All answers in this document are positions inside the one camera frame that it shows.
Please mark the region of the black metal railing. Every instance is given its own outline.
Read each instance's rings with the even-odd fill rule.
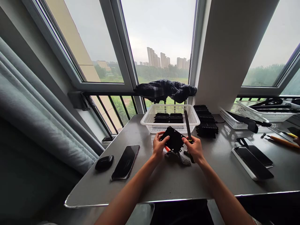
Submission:
[[[113,140],[114,135],[115,134],[119,134],[119,132],[118,132],[118,129],[117,129],[116,125],[115,125],[116,121],[113,121],[113,119],[111,118],[111,115],[109,115],[109,113],[108,113],[108,111],[107,111],[107,109],[106,109],[103,101],[100,98],[101,96],[107,96],[109,98],[109,101],[110,101],[110,103],[112,105],[112,108],[113,108],[113,110],[114,110],[114,112],[115,112],[115,114],[116,114],[116,116],[118,118],[118,121],[120,122],[120,125],[122,126],[122,128],[125,126],[125,124],[124,124],[124,122],[121,119],[120,113],[117,110],[117,107],[116,107],[116,105],[115,105],[115,103],[114,103],[114,101],[112,99],[112,96],[119,96],[120,97],[120,100],[121,100],[123,109],[125,111],[126,117],[128,118],[128,121],[130,120],[130,115],[129,115],[127,107],[125,105],[123,96],[130,96],[131,97],[135,114],[138,114],[137,105],[136,105],[136,102],[134,100],[134,96],[139,96],[139,95],[137,93],[135,93],[135,92],[84,92],[83,95],[87,97],[87,101],[91,105],[94,113],[96,114],[96,116],[98,117],[99,121],[103,125],[106,133],[108,134],[108,137],[104,138],[103,141],[111,141],[111,140]],[[107,121],[105,121],[105,119],[101,115],[100,110],[97,107],[96,103],[90,98],[91,96],[97,97],[97,100],[99,101],[101,107],[103,108],[104,114],[106,114],[106,116],[107,116],[109,122],[111,123],[111,125],[112,125],[113,130],[115,131],[115,133],[113,133],[111,131],[111,129],[109,128],[109,126],[107,124]],[[144,110],[144,112],[147,112],[147,106],[146,106],[145,98],[143,98],[143,97],[141,97],[141,98],[142,98],[142,107],[143,107],[143,110]]]
[[[123,106],[123,109],[125,111],[125,115],[123,115],[123,117],[127,117],[128,121],[130,120],[130,115],[128,113],[128,110],[127,110],[127,107],[126,107],[126,104],[124,102],[124,99],[123,99],[123,96],[130,96],[131,97],[131,100],[132,100],[132,103],[133,103],[133,107],[134,107],[134,111],[135,111],[135,114],[138,114],[138,109],[137,109],[137,105],[136,105],[136,102],[135,102],[135,99],[134,99],[134,96],[139,96],[137,93],[135,92],[85,92],[83,93],[86,97],[87,97],[87,100],[89,102],[89,104],[91,105],[94,113],[96,114],[96,116],[98,117],[99,121],[101,122],[101,124],[103,125],[104,129],[106,130],[106,133],[108,134],[108,137],[104,138],[103,141],[111,141],[113,140],[114,136],[116,134],[118,134],[118,129],[115,125],[115,122],[112,118],[111,118],[111,115],[108,113],[103,101],[101,100],[101,96],[107,96],[111,105],[112,105],[112,108],[118,118],[118,121],[120,122],[120,125],[121,127],[123,128],[125,126],[124,124],[124,121],[122,120],[121,116],[120,116],[120,113],[118,112],[117,110],[117,107],[112,99],[112,96],[119,96],[120,97],[120,100],[121,100],[121,103],[122,103],[122,106]],[[97,100],[99,101],[101,107],[103,108],[103,111],[104,111],[104,114],[106,114],[109,122],[111,123],[112,127],[113,127],[113,130],[115,131],[115,133],[113,133],[111,131],[111,129],[109,128],[108,124],[107,124],[107,121],[105,121],[105,119],[103,118],[103,116],[101,115],[100,113],[100,109],[96,106],[95,102],[92,100],[92,98],[90,98],[90,96],[95,96],[97,97]],[[260,100],[268,100],[270,98],[282,98],[284,100],[288,100],[288,99],[297,99],[297,98],[300,98],[298,96],[269,96],[269,95],[259,95],[259,96],[255,96],[255,95],[238,95],[237,98],[241,101],[241,100],[246,100],[246,101],[260,101]],[[146,101],[145,101],[145,98],[141,97],[142,98],[142,107],[143,107],[143,112],[147,112],[147,106],[146,106]]]
[[[240,101],[261,101],[261,99],[266,99],[269,100],[271,98],[281,98],[283,100],[288,100],[288,99],[298,99],[300,98],[299,96],[272,96],[272,95],[238,95],[237,98],[239,98]]]

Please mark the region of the stainless steel table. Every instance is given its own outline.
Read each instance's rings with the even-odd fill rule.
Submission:
[[[108,205],[144,165],[153,151],[154,134],[150,134],[147,128],[140,124],[142,117],[141,114],[135,115],[101,155],[101,157],[114,155],[112,167],[104,173],[97,173],[94,170],[95,165],[93,165],[66,199],[66,207]],[[216,115],[215,119],[223,121],[219,115]],[[201,138],[203,153],[206,160],[235,196],[300,190],[300,151],[261,139],[264,132],[280,137],[266,127],[260,127],[257,134],[249,130],[233,130],[227,123],[218,124],[218,127],[219,134],[216,135],[216,139]],[[274,167],[270,168],[274,175],[273,179],[255,182],[250,178],[231,152],[236,138],[240,137],[247,137],[274,162]],[[140,145],[131,175],[128,180],[111,182],[111,174],[127,145]],[[181,167],[176,163],[162,160],[151,175],[139,202],[152,203],[202,198],[210,199],[212,196],[197,164]]]

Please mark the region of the high-rise building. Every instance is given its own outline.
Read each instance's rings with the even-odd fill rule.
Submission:
[[[189,60],[187,61],[187,69],[190,69],[190,62],[191,62],[191,60],[189,59]]]
[[[149,65],[159,68],[160,67],[160,58],[157,56],[157,54],[154,52],[154,50],[150,47],[147,47],[147,52],[148,52]]]
[[[190,68],[190,60],[187,61],[186,58],[177,57],[177,67],[178,69],[189,69]]]
[[[158,62],[158,67],[161,68],[161,64],[160,64],[160,57],[157,57],[157,62]]]
[[[166,57],[166,54],[165,53],[160,53],[160,58],[161,58],[161,67],[162,68],[168,68],[169,67],[169,64],[170,64],[170,58],[169,57]]]

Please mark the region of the phone screen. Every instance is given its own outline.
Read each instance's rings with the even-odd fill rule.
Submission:
[[[237,141],[246,147],[263,165],[267,166],[273,164],[273,162],[247,138],[237,138]]]
[[[128,145],[125,148],[115,171],[112,174],[111,180],[127,179],[129,177],[139,148],[139,145]]]
[[[246,163],[250,170],[260,180],[273,178],[273,174],[245,147],[235,147],[234,150]]]

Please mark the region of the gray curtain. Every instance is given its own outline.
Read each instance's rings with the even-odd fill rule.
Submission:
[[[81,174],[104,151],[1,38],[0,116]]]

